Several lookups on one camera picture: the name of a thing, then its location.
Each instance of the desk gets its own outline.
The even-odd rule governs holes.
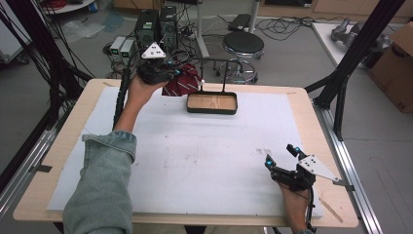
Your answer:
[[[35,175],[15,209],[15,219],[61,221],[61,212],[47,211],[46,209],[54,193],[61,169],[92,113],[100,92],[107,86],[119,85],[119,80],[94,79],[89,82],[43,161],[43,165],[53,167],[52,170],[49,173],[38,172]],[[219,84],[205,84],[205,90],[208,91],[221,91],[221,89],[222,85]],[[287,94],[303,147],[307,153],[316,154],[333,173],[339,175],[315,111],[304,89],[227,85],[226,91]],[[333,185],[330,180],[318,177],[316,190],[319,193],[324,215],[322,218],[313,219],[315,227],[357,226],[357,216],[344,187]],[[285,219],[281,216],[134,214],[132,222],[287,226]]]

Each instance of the electronic equipment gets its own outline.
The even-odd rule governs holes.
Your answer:
[[[313,0],[265,0],[266,5],[311,7]]]
[[[126,39],[124,36],[119,36],[110,46],[110,54],[113,61],[122,61],[121,49]]]
[[[125,40],[125,43],[121,49],[122,63],[124,65],[128,65],[129,60],[133,59],[132,56],[135,53],[136,53],[136,46],[134,45],[134,40],[133,39]]]
[[[178,49],[176,7],[164,6],[159,16],[162,42],[168,54]]]
[[[251,15],[249,14],[241,14],[238,15],[228,26],[228,30],[230,31],[242,31],[244,28],[248,27],[249,20],[251,19]]]
[[[146,49],[152,43],[160,41],[160,25],[157,10],[143,9],[139,11],[134,34],[137,47]]]

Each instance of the hand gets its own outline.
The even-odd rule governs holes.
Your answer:
[[[128,89],[128,100],[125,104],[124,111],[122,111],[122,114],[113,130],[131,133],[140,109],[146,104],[146,102],[148,102],[156,90],[165,86],[167,83],[168,82],[163,82],[156,85],[147,85],[138,75],[135,75],[131,79]]]
[[[288,224],[292,233],[306,230],[305,213],[308,206],[308,190],[292,192],[288,186],[279,183]]]
[[[152,97],[152,94],[168,82],[155,85],[145,84],[136,74],[132,79],[128,90],[128,100],[125,108],[139,109]]]

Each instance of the denim jacket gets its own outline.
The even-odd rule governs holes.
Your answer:
[[[114,131],[83,136],[84,168],[63,210],[64,233],[131,233],[128,184],[136,137]]]

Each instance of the stool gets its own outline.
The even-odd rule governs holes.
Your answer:
[[[231,60],[238,62],[231,62],[232,64],[228,65],[227,76],[224,79],[229,79],[235,83],[257,82],[258,73],[255,71],[254,66],[248,61],[243,60],[243,58],[261,59],[261,56],[264,54],[264,42],[262,39],[249,32],[236,31],[224,37],[222,46],[225,51],[237,57]],[[224,76],[225,67],[226,62],[221,63],[216,70],[216,75]]]

